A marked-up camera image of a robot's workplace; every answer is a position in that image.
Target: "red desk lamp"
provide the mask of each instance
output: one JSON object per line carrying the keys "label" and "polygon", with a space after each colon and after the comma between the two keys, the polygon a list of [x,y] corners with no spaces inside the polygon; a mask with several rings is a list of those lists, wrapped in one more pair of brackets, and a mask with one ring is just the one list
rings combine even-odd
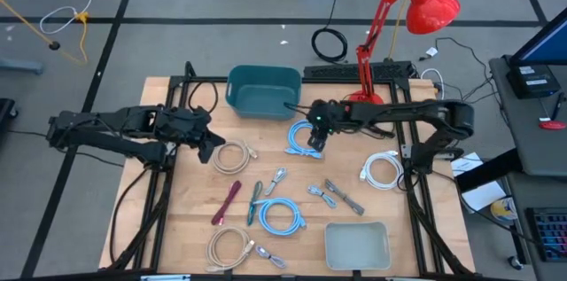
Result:
{"label": "red desk lamp", "polygon": [[[372,82],[372,69],[370,68],[370,58],[372,51],[376,46],[376,41],[386,16],[390,11],[390,7],[397,0],[380,0],[369,35],[366,42],[356,48],[356,57],[358,59],[358,73],[361,77],[362,90],[355,92],[350,96],[349,100],[363,101],[374,104],[383,104],[384,101],[374,92],[374,83]],[[457,0],[410,0],[406,16],[406,26],[408,31],[413,34],[429,34],[435,32],[453,21],[461,6]]]}

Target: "wooden table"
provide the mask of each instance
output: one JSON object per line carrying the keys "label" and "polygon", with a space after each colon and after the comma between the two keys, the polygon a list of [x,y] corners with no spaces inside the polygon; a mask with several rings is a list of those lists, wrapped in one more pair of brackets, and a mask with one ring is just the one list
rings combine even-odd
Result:
{"label": "wooden table", "polygon": [[[146,80],[141,105],[163,103],[167,94],[168,78],[150,77]],[[411,96],[415,101],[434,98],[431,81],[411,80]],[[226,198],[230,185],[240,180],[242,189],[230,205],[224,224],[244,228],[251,239],[266,247],[272,254],[284,258],[288,268],[278,269],[271,262],[251,253],[249,258],[234,270],[235,274],[280,275],[293,274],[302,276],[350,276],[352,271],[334,271],[325,263],[324,229],[329,222],[374,222],[385,223],[388,228],[392,266],[388,270],[364,270],[363,276],[417,276],[416,254],[409,221],[406,195],[398,189],[379,191],[366,182],[359,181],[359,173],[364,161],[374,152],[387,150],[398,151],[398,140],[376,140],[363,134],[335,135],[329,138],[324,150],[324,160],[315,160],[305,156],[289,155],[284,152],[288,147],[287,133],[293,122],[300,119],[298,114],[293,121],[262,121],[239,119],[224,100],[225,84],[218,83],[219,104],[212,113],[210,130],[226,139],[245,140],[259,155],[251,160],[246,169],[236,175],[226,176],[214,169],[211,163],[199,163],[197,151],[189,147],[180,148],[173,190],[170,198],[166,231],[159,261],[160,273],[205,273],[206,244],[216,231],[210,221]],[[301,104],[310,105],[314,99],[341,99],[346,94],[360,88],[356,84],[303,84]],[[390,102],[387,86],[377,85],[376,92],[385,102]],[[192,104],[209,107],[213,103],[213,92],[209,85],[201,86],[195,94]],[[392,124],[382,125],[391,129]],[[424,122],[417,123],[420,138],[423,141],[433,133],[433,127]],[[406,125],[404,131],[408,137]],[[308,131],[298,134],[298,142],[306,143]],[[241,152],[236,148],[226,152],[221,159],[225,164],[237,162]],[[279,167],[288,169],[288,177],[279,183],[270,197],[288,197],[293,199],[307,221],[307,229],[299,230],[289,237],[277,237],[267,233],[254,220],[251,227],[246,226],[248,205],[256,181],[261,180],[267,187]],[[443,174],[451,174],[449,162],[436,161],[434,168]],[[118,195],[124,191],[134,177],[142,170],[136,160],[127,160]],[[379,181],[391,181],[393,167],[385,161],[375,162],[372,173]],[[118,213],[115,251],[117,254],[129,243],[140,226],[144,201],[147,193],[149,175],[143,178],[127,195]],[[336,199],[338,207],[329,208],[322,198],[308,194],[310,184],[324,188],[323,181],[329,178],[353,200],[360,203],[366,212],[356,215],[342,200]],[[438,231],[451,247],[452,251],[469,269],[474,270],[469,240],[465,230],[462,210],[454,185],[438,176],[429,176],[431,201],[434,208]],[[287,227],[291,211],[275,206],[270,209],[268,221],[276,228]],[[148,237],[145,266],[149,265],[149,253],[152,237]],[[426,253],[429,254],[429,239],[424,239]],[[241,247],[241,240],[232,234],[223,237],[218,246],[219,255],[226,260],[234,259]],[[100,260],[100,266],[110,263],[108,256],[108,238]]]}

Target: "blue screen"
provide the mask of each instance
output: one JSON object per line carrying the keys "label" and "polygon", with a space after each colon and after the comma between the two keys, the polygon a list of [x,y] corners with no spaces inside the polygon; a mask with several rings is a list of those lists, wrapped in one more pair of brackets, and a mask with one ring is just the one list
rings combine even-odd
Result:
{"label": "blue screen", "polygon": [[567,61],[567,19],[520,57],[526,61]]}

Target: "computer monitor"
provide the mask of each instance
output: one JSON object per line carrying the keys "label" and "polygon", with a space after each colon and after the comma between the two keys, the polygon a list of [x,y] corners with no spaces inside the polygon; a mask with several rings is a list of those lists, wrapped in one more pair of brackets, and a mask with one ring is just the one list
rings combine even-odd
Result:
{"label": "computer monitor", "polygon": [[514,66],[567,65],[567,8],[512,56],[509,63]]}

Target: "desk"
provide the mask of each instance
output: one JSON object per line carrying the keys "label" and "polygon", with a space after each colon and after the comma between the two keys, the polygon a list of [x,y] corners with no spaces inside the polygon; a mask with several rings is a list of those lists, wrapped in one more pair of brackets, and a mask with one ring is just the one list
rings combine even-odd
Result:
{"label": "desk", "polygon": [[[495,177],[508,174],[507,184],[514,197],[519,217],[519,226],[516,228],[527,237],[533,238],[526,221],[527,208],[567,207],[565,198],[567,183],[549,177],[567,176],[567,164],[564,161],[567,131],[540,129],[538,118],[544,116],[544,112],[539,100],[516,97],[506,78],[509,66],[505,59],[492,59],[489,64],[504,112],[509,120],[516,149],[488,161],[478,168],[478,172],[473,177],[484,177],[476,182],[481,183],[485,180],[489,181],[490,177],[493,180]],[[551,69],[563,89],[567,90],[567,69],[559,66]],[[555,97],[543,98],[542,102],[550,110],[555,103]],[[567,110],[560,111],[558,119],[567,121]],[[538,280],[555,281],[564,278],[567,263],[543,262],[534,245],[526,244],[517,237],[513,238],[518,247],[520,261],[533,265]],[[527,249],[528,257],[524,257],[524,249]]]}
{"label": "desk", "polygon": [[[167,93],[168,78],[148,78],[142,95],[142,105],[163,103]],[[414,100],[434,98],[431,81],[411,81],[411,95]],[[225,84],[217,83],[219,104],[212,113],[210,130],[226,139],[244,139],[259,158],[251,160],[247,168],[234,176],[218,173],[211,163],[202,165],[198,162],[197,151],[181,147],[175,165],[173,190],[167,213],[160,273],[205,273],[206,243],[216,227],[210,223],[214,213],[228,194],[231,183],[240,180],[242,189],[230,205],[225,224],[236,225],[249,233],[257,244],[265,246],[274,255],[284,258],[287,269],[278,269],[266,259],[251,254],[244,264],[234,270],[235,274],[246,275],[281,275],[303,276],[351,276],[352,271],[333,271],[325,263],[323,231],[328,222],[374,222],[386,224],[392,253],[392,266],[388,270],[363,271],[363,276],[417,276],[416,255],[410,229],[408,203],[404,193],[397,189],[378,191],[367,183],[359,182],[358,176],[364,161],[373,152],[398,150],[397,139],[376,140],[363,134],[335,135],[330,137],[325,147],[325,160],[309,157],[292,156],[284,153],[288,146],[287,133],[294,121],[262,121],[239,119],[224,100]],[[301,104],[310,105],[314,99],[341,99],[344,95],[360,88],[356,84],[303,84]],[[376,86],[377,93],[389,102],[390,91],[384,85]],[[212,90],[204,84],[195,94],[192,104],[208,107],[212,104]],[[418,122],[421,140],[433,132],[431,125]],[[308,131],[298,134],[298,142],[306,142]],[[226,163],[230,159],[238,160],[235,152],[221,156]],[[299,205],[307,222],[306,230],[299,230],[287,238],[276,237],[264,231],[255,218],[251,227],[246,227],[248,203],[257,180],[264,187],[273,178],[276,169],[288,168],[288,177],[279,183],[270,197],[289,197]],[[450,164],[436,162],[435,169],[450,174]],[[130,184],[142,170],[142,165],[135,160],[127,160],[118,194]],[[387,163],[377,162],[372,172],[380,173],[378,180],[392,180],[394,170]],[[140,226],[149,176],[140,181],[127,195],[118,213],[115,249],[118,254],[132,239]],[[365,207],[364,216],[356,215],[344,202],[338,200],[338,207],[330,209],[317,196],[307,193],[309,184],[322,186],[329,178],[338,187],[348,193],[356,202]],[[428,178],[431,201],[439,234],[469,269],[474,270],[469,240],[462,219],[462,210],[457,190],[454,185],[437,176]],[[289,224],[288,209],[274,207],[270,210],[269,221],[277,228]],[[227,236],[220,243],[220,257],[234,258],[240,240]],[[151,249],[152,239],[147,239],[146,250]],[[108,238],[100,260],[100,266],[110,264],[108,257]]]}

